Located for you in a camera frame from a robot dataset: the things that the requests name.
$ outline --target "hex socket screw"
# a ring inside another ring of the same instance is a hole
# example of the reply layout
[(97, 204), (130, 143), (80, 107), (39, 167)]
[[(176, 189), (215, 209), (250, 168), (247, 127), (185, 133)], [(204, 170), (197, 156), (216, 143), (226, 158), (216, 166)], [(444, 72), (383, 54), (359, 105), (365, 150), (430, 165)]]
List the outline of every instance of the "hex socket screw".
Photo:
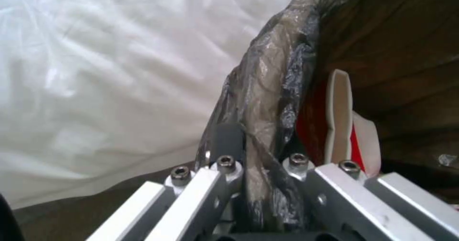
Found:
[(343, 160), (338, 163), (338, 167), (346, 172), (353, 179), (358, 179), (360, 175), (360, 166), (351, 160)]
[(177, 166), (171, 171), (172, 184), (175, 186), (187, 185), (191, 180), (190, 169), (188, 166)]
[(231, 174), (236, 170), (236, 161), (233, 156), (223, 155), (217, 159), (217, 169), (222, 174)]

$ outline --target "brown surface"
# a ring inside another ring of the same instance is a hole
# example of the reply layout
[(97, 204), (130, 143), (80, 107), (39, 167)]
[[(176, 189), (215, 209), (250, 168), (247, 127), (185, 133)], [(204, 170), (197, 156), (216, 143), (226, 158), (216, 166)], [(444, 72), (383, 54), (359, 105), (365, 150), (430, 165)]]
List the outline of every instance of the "brown surface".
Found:
[(135, 190), (111, 190), (76, 200), (21, 225), (21, 230), (28, 241), (85, 240)]

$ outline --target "gray metal part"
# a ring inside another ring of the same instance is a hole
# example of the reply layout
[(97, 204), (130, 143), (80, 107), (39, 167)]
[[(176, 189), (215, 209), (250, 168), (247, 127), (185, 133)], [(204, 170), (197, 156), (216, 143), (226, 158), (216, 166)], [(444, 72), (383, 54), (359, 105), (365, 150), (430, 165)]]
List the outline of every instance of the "gray metal part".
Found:
[(143, 240), (174, 199), (171, 188), (145, 182), (87, 241)]
[(294, 166), (291, 166), (289, 158), (286, 158), (284, 159), (284, 161), (282, 161), (282, 167), (285, 169), (285, 171), (287, 171), (287, 174), (289, 174), (289, 176), (301, 182), (304, 182), (308, 174), (308, 170), (313, 169), (314, 164), (311, 161), (308, 161), (308, 166), (306, 169), (297, 169)]
[(459, 213), (397, 173), (368, 179), (365, 187), (435, 240), (459, 240)]
[(316, 216), (334, 233), (349, 226), (366, 240), (431, 240), (335, 164), (309, 171), (300, 187)]
[[(217, 163), (213, 163), (210, 169), (218, 171)], [(239, 161), (236, 161), (234, 171), (229, 174), (224, 175), (231, 194), (237, 194), (241, 192), (243, 174), (244, 174), (244, 169), (242, 168), (242, 164), (239, 163)]]
[(230, 197), (222, 174), (200, 169), (146, 241), (192, 241), (198, 235), (211, 234)]
[[(195, 176), (195, 172), (194, 171), (190, 171), (190, 177), (193, 179), (194, 176)], [(166, 177), (166, 179), (164, 181), (164, 185), (168, 186), (168, 187), (171, 187), (174, 190), (175, 197), (178, 197), (186, 187), (186, 185), (180, 185), (180, 186), (175, 185), (172, 182), (171, 175)]]

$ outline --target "metal bracket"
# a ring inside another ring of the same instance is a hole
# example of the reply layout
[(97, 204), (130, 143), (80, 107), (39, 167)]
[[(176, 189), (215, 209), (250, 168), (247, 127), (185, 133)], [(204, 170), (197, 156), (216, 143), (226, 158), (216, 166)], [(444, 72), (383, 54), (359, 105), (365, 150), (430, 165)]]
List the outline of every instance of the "metal bracket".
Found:
[(459, 240), (459, 213), (397, 173), (369, 179), (365, 187), (435, 240)]
[(145, 182), (87, 241), (142, 240), (174, 199), (171, 188)]

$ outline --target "screw hole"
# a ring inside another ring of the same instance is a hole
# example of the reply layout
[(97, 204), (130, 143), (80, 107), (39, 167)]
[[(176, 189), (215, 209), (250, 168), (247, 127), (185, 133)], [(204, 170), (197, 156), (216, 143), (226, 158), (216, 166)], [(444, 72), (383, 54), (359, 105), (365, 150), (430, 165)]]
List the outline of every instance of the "screw hole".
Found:
[(346, 161), (344, 162), (344, 166), (347, 167), (348, 169), (356, 169), (357, 165), (353, 162)]

